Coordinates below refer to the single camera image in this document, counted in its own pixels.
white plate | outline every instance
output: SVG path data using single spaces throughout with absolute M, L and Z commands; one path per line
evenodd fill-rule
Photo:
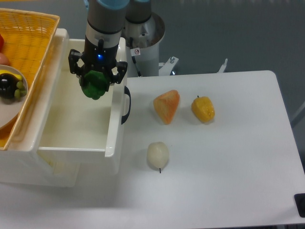
M 24 76 L 17 69 L 0 65 L 0 70 L 10 71 L 13 74 L 19 74 L 23 78 L 23 84 L 28 91 L 28 84 Z M 0 129 L 9 124 L 19 113 L 27 96 L 22 97 L 19 101 L 0 98 Z

yellow wicker basket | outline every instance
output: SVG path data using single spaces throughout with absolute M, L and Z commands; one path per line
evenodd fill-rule
M 0 130 L 0 150 L 8 149 L 31 104 L 59 20 L 56 15 L 0 8 L 0 34 L 4 38 L 1 52 L 11 67 L 22 72 L 29 86 L 17 119 Z

yellow toy pepper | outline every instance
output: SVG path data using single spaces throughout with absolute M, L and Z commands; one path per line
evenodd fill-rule
M 209 97 L 197 97 L 192 103 L 192 111 L 203 123 L 212 120 L 215 116 L 213 103 Z

metal cylinder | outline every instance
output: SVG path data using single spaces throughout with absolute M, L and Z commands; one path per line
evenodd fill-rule
M 112 8 L 101 4 L 99 0 L 90 0 L 88 23 L 96 31 L 106 34 L 118 33 L 125 22 L 127 5 L 122 8 Z
M 152 3 L 150 0 L 130 0 L 126 20 L 140 24 L 146 22 L 152 15 Z

white table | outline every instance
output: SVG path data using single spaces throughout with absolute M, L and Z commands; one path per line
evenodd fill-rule
M 294 194 L 305 176 L 272 72 L 128 79 L 132 111 L 119 174 L 82 165 L 74 188 L 0 184 L 0 228 L 219 228 L 305 223 Z M 155 96 L 177 89 L 170 125 L 153 111 Z M 190 110 L 209 96 L 213 122 Z M 161 174 L 146 148 L 164 141 Z

